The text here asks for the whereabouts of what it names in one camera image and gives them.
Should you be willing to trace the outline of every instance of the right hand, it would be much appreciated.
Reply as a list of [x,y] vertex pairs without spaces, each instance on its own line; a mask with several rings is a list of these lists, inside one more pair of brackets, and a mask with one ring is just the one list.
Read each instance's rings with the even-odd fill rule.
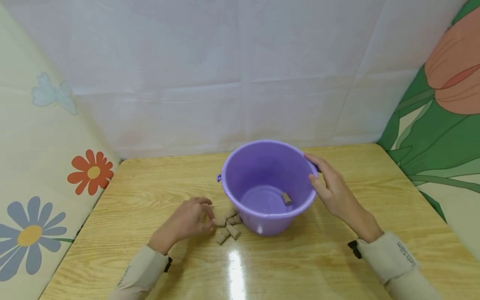
[[305,158],[322,172],[326,186],[312,174],[308,178],[326,209],[343,220],[362,240],[370,243],[381,237],[383,231],[377,221],[357,201],[342,174],[322,158],[310,154],[305,154]]
[[[205,197],[192,197],[188,201],[183,201],[168,220],[153,233],[147,245],[166,255],[176,242],[209,232],[214,227],[211,204],[212,201]],[[206,223],[201,222],[203,213],[209,218]]]

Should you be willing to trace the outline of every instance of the beige sleeve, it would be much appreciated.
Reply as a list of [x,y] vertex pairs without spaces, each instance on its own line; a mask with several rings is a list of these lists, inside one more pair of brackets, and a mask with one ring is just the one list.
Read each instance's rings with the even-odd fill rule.
[[357,240],[357,243],[362,258],[377,274],[392,299],[442,299],[420,273],[420,265],[413,254],[393,233],[386,232],[370,244],[363,240]]
[[130,261],[108,300],[144,300],[168,264],[168,257],[144,245]]

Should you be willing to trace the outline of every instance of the yellow flower center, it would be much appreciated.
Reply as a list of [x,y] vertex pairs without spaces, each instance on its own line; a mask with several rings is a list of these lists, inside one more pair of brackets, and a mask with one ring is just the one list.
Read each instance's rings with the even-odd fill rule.
[[22,247],[28,247],[42,236],[42,228],[38,225],[32,225],[20,232],[17,238],[17,243]]
[[90,179],[95,179],[100,175],[100,168],[97,166],[91,167],[88,169],[87,176]]

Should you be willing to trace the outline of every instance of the flower-patterned panel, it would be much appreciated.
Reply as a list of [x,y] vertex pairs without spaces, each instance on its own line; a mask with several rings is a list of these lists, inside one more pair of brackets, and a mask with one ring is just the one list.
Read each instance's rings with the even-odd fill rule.
[[480,260],[480,0],[465,3],[379,140]]
[[34,300],[120,159],[1,5],[0,41],[0,290]]

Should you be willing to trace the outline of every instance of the cork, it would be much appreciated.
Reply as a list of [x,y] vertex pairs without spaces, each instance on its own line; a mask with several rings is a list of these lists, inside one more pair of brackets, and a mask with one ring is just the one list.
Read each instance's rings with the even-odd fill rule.
[[232,225],[228,224],[226,229],[232,235],[233,239],[236,240],[240,236],[240,231],[236,230]]
[[234,215],[238,214],[238,210],[235,207],[231,207],[227,213],[224,215],[225,219],[231,218]]
[[229,236],[230,236],[230,233],[228,231],[224,229],[218,230],[215,234],[215,239],[216,239],[216,242],[221,246]]
[[225,227],[225,223],[227,222],[227,220],[224,218],[224,217],[216,217],[212,220],[215,225],[217,225],[217,227]]
[[286,206],[290,206],[290,205],[293,204],[292,199],[290,199],[290,197],[288,196],[288,194],[286,192],[282,193],[282,198],[283,198],[283,202],[285,203]]
[[230,225],[240,224],[241,219],[239,215],[235,215],[227,220]]

